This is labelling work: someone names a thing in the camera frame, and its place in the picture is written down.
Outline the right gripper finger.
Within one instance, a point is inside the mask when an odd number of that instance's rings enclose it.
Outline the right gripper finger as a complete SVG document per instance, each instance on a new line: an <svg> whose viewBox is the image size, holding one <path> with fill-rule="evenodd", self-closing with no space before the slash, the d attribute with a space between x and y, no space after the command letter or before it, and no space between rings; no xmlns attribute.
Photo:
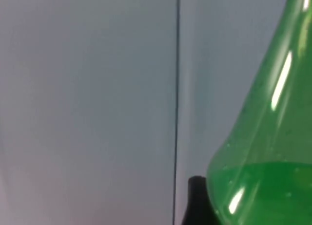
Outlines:
<svg viewBox="0 0 312 225"><path fill-rule="evenodd" d="M206 189L206 178L192 176L188 180L188 200L182 225L219 225Z"/></svg>

